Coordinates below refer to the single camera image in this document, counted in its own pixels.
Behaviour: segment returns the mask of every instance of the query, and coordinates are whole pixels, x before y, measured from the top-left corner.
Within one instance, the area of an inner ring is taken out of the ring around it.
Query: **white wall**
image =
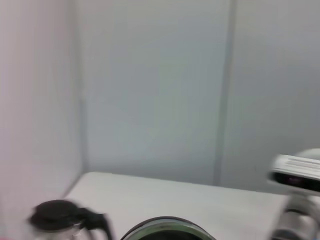
[[[81,172],[79,79],[71,1],[0,1],[0,210],[25,240],[31,207]]]
[[[228,0],[78,0],[89,170],[212,184]]]
[[[237,1],[221,184],[275,191],[277,154],[320,144],[320,1]]]

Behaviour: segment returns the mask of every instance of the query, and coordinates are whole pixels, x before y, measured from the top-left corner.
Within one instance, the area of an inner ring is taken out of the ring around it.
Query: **white table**
[[[160,216],[187,219],[217,240],[266,240],[286,202],[277,194],[100,172],[83,175],[67,199],[107,213],[115,240]]]

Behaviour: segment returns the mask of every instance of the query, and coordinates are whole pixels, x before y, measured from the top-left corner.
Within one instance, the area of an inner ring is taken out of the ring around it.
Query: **black lid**
[[[29,219],[32,226],[42,231],[59,231],[79,224],[77,219],[79,208],[66,200],[52,200],[35,207]]]

